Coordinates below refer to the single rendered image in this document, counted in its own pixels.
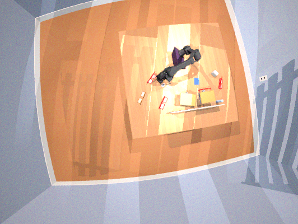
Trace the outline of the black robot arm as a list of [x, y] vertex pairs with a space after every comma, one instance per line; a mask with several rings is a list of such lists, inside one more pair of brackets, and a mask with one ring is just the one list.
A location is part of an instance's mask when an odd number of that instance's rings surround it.
[[181, 57], [184, 55], [190, 55], [190, 57], [182, 63], [179, 63], [177, 66], [169, 66], [165, 68], [162, 72], [160, 72], [160, 74], [156, 76], [159, 81], [161, 81], [165, 77], [164, 79], [166, 79], [168, 82], [171, 82], [171, 80], [173, 80], [173, 76], [177, 73], [177, 71], [185, 68], [186, 66], [189, 66], [190, 64], [194, 64], [194, 62], [198, 62], [201, 58], [199, 49], [194, 50], [190, 47], [190, 45], [184, 46], [182, 50], [178, 50], [178, 53]]

